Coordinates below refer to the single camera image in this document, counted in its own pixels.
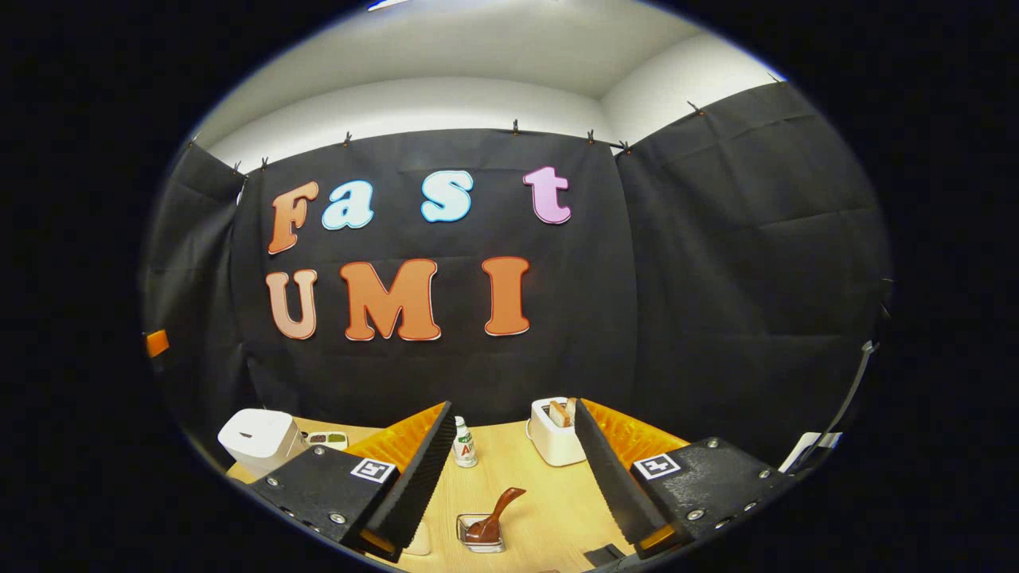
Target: toaster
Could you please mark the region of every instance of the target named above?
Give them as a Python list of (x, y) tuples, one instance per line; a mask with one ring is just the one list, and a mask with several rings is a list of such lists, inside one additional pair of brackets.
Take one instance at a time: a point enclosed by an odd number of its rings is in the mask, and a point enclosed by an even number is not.
[(562, 397), (535, 400), (531, 403), (531, 417), (527, 420), (524, 431), (548, 465), (569, 466), (583, 462), (587, 456), (577, 439), (576, 425), (560, 428), (548, 417), (552, 401), (564, 407), (567, 405), (567, 399)]

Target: black curtain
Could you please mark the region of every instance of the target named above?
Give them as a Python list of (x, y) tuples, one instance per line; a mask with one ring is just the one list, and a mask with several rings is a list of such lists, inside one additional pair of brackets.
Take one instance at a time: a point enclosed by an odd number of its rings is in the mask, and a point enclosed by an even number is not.
[[(706, 106), (613, 158), (549, 134), (450, 129), (328, 146), (245, 176), (197, 146), (175, 163), (144, 271), (147, 331), (167, 330), (161, 383), (184, 428), (217, 459), (236, 410), (384, 426), (444, 400), (469, 424), (524, 419), (531, 401), (581, 396), (686, 439), (718, 435), (771, 464), (838, 411), (891, 274), (880, 211), (832, 125), (773, 84)], [(524, 185), (543, 166), (569, 180), (562, 224)], [(471, 208), (426, 221), (421, 186), (466, 170)], [(336, 187), (373, 187), (361, 228), (321, 223)], [(309, 181), (298, 243), (269, 255), (272, 201)], [(244, 186), (239, 206), (237, 194)], [(530, 329), (493, 337), (481, 263), (529, 261)], [(409, 259), (437, 263), (431, 342), (348, 341), (339, 269), (371, 263), (389, 287)], [(265, 277), (314, 269), (313, 336), (275, 326)]]
[(153, 365), (173, 415), (207, 458), (229, 467), (216, 434), (234, 412), (261, 407), (242, 359), (229, 293), (229, 236), (245, 177), (185, 146), (160, 192), (143, 246), (145, 334), (166, 330)]
[[(535, 214), (523, 177), (544, 166), (569, 181), (561, 224)], [(438, 170), (473, 178), (471, 208), (453, 222), (422, 216), (422, 183)], [(330, 192), (347, 181), (373, 188), (373, 218), (326, 229)], [(280, 194), (316, 181), (297, 244), (268, 254)], [(264, 404), (291, 414), (385, 426), (444, 400), (468, 424), (528, 417), (548, 396), (585, 396), (629, 409), (636, 281), (633, 246), (611, 151), (605, 144), (549, 134), (490, 129), (409, 133), (334, 145), (270, 163), (250, 174), (231, 243), (232, 292), (255, 387)], [(482, 262), (522, 257), (523, 311), (530, 329), (490, 336), (491, 287)], [(441, 336), (408, 342), (395, 333), (352, 342), (347, 263), (371, 263), (383, 285), (409, 259), (438, 265), (431, 300)], [(275, 326), (266, 275), (285, 272), (287, 306), (300, 320), (296, 271), (314, 269), (317, 329), (291, 340)]]
[(780, 464), (822, 431), (891, 263), (865, 173), (787, 84), (706, 106), (616, 157), (637, 269), (635, 413)]

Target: orange letter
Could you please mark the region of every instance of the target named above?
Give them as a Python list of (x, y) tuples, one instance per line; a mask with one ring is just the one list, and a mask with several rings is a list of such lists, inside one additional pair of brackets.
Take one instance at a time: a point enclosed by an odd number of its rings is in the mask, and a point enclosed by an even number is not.
[(392, 289), (386, 291), (370, 263), (350, 263), (339, 269), (346, 280), (351, 299), (351, 326), (346, 337), (370, 341), (375, 330), (368, 325), (368, 316), (381, 330), (382, 337), (392, 335), (396, 318), (404, 311), (399, 337), (405, 341), (434, 341), (442, 330), (432, 319), (432, 275), (438, 265), (428, 259), (412, 259), (396, 271)]
[(280, 332), (298, 341), (304, 341), (315, 333), (315, 293), (312, 292), (312, 284), (317, 279), (318, 273), (311, 269), (293, 273), (293, 281), (298, 283), (301, 293), (301, 322), (294, 322), (286, 310), (286, 283), (289, 277), (285, 272), (272, 272), (266, 275), (265, 283), (269, 285), (272, 319)]
[(293, 191), (288, 191), (275, 199), (272, 206), (276, 209), (276, 217), (272, 221), (272, 242), (269, 243), (269, 254), (275, 255), (298, 244), (298, 236), (290, 230), (301, 228), (308, 216), (308, 201), (318, 197), (318, 184), (305, 184)]
[(485, 332), (493, 336), (523, 334), (531, 327), (524, 318), (521, 276), (531, 264), (520, 257), (495, 257), (481, 263), (492, 282), (492, 319), (485, 324)]

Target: spatula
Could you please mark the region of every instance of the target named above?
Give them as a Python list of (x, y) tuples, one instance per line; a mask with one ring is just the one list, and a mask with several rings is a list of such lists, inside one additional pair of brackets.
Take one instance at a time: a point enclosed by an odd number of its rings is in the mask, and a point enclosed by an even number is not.
[(526, 492), (527, 489), (520, 487), (511, 487), (503, 491), (499, 496), (499, 501), (495, 502), (492, 514), (467, 529), (465, 540), (469, 543), (497, 543), (499, 540), (499, 516), (502, 515), (502, 510), (506, 509), (509, 502)]

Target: small bottle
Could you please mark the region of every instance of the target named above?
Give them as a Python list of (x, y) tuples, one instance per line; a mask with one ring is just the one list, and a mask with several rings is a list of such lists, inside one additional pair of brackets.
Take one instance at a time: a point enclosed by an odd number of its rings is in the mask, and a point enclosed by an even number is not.
[(457, 437), (452, 440), (452, 457), (457, 465), (471, 468), (478, 464), (478, 454), (474, 451), (474, 436), (464, 423), (464, 418), (455, 416)]

